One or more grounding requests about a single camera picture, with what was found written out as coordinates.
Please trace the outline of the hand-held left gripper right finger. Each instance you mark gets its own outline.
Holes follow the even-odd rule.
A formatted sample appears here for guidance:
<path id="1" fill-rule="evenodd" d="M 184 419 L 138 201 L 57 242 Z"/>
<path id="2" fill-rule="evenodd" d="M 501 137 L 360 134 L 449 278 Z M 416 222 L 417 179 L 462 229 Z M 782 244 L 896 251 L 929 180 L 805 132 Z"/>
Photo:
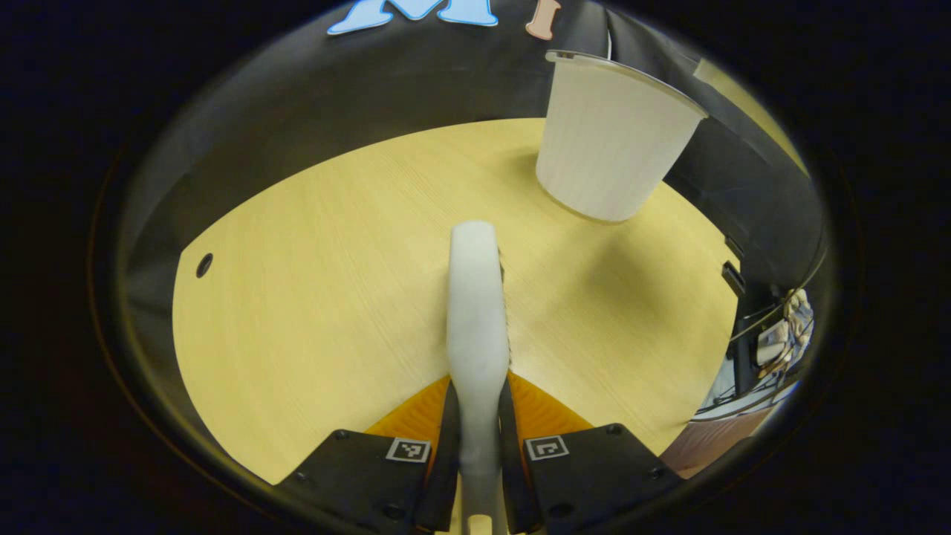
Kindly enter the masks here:
<path id="1" fill-rule="evenodd" d="M 614 534 L 615 522 L 683 484 L 624 424 L 597 427 L 512 372 L 497 415 L 513 534 Z"/>

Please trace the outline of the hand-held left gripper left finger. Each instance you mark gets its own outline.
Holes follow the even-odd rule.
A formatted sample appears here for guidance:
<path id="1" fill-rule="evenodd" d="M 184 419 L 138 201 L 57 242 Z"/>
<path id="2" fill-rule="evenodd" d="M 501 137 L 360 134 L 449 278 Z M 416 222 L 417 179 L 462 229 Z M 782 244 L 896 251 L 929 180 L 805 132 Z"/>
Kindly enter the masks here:
<path id="1" fill-rule="evenodd" d="M 452 524 L 461 413 L 452 381 L 357 432 L 333 430 L 276 488 L 334 534 L 435 534 Z"/>

